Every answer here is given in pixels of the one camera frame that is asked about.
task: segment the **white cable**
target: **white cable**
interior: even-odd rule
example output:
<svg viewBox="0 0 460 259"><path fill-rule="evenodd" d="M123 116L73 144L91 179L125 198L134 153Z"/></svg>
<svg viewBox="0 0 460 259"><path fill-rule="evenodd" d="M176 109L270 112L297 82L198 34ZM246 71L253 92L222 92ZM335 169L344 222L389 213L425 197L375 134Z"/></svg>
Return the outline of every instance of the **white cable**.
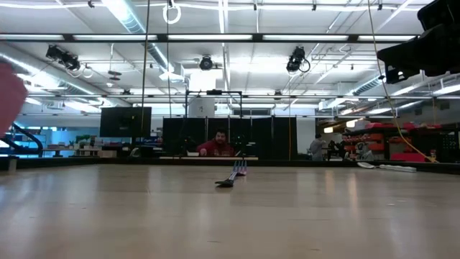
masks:
<svg viewBox="0 0 460 259"><path fill-rule="evenodd" d="M169 20L168 17L168 10L176 9L178 11L178 14L174 20ZM172 1L172 6L169 6L168 4L163 7L163 19L167 24L174 24L176 22L179 22L180 18L182 17L182 12L180 10L180 6L175 4L174 1Z"/></svg>

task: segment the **red shirt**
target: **red shirt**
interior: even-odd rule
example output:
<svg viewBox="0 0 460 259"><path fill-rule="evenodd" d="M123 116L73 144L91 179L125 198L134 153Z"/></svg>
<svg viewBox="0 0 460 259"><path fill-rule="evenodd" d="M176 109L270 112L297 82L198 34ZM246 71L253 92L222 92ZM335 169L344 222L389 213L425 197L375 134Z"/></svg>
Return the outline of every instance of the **red shirt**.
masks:
<svg viewBox="0 0 460 259"><path fill-rule="evenodd" d="M209 140L196 148L197 152L202 149L206 149L208 156L234 156L233 148L227 144L218 144L214 139Z"/></svg>

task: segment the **table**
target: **table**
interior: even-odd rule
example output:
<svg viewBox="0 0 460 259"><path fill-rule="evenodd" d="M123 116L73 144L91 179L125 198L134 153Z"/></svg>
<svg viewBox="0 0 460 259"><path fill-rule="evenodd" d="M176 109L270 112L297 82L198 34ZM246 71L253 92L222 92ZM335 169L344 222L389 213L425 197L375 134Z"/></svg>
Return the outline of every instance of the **table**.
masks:
<svg viewBox="0 0 460 259"><path fill-rule="evenodd" d="M184 159L184 160L230 160L230 161L237 161L237 160L259 160L259 158L256 157L173 157L173 156L165 156L165 157L160 157L160 159Z"/></svg>

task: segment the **black partition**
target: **black partition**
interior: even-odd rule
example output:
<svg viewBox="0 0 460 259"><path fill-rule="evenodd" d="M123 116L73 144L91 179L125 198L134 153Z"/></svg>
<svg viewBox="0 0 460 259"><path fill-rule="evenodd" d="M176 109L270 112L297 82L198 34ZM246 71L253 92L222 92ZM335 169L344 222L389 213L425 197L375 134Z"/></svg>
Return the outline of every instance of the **black partition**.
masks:
<svg viewBox="0 0 460 259"><path fill-rule="evenodd" d="M297 158L296 118L273 118L273 145L276 147L273 150L275 159L289 160Z"/></svg>
<svg viewBox="0 0 460 259"><path fill-rule="evenodd" d="M204 118L164 118L163 142L167 153L180 152L180 141L185 137L190 138L191 146L199 145L206 141Z"/></svg>
<svg viewBox="0 0 460 259"><path fill-rule="evenodd" d="M211 140L218 128L229 132L229 141L236 137L255 142L255 155L263 160L297 159L296 118L172 118L163 119L163 139L169 153L178 153L179 136L190 137L197 145Z"/></svg>
<svg viewBox="0 0 460 259"><path fill-rule="evenodd" d="M256 142L259 159L272 159L272 118L252 119L252 140Z"/></svg>

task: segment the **wall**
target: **wall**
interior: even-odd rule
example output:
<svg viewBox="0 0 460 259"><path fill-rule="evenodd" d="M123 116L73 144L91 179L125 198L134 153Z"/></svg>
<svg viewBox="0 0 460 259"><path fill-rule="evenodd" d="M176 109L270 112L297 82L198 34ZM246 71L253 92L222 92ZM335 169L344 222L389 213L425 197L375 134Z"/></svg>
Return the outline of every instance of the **wall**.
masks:
<svg viewBox="0 0 460 259"><path fill-rule="evenodd" d="M297 118L297 150L305 154L315 139L316 121L314 118Z"/></svg>

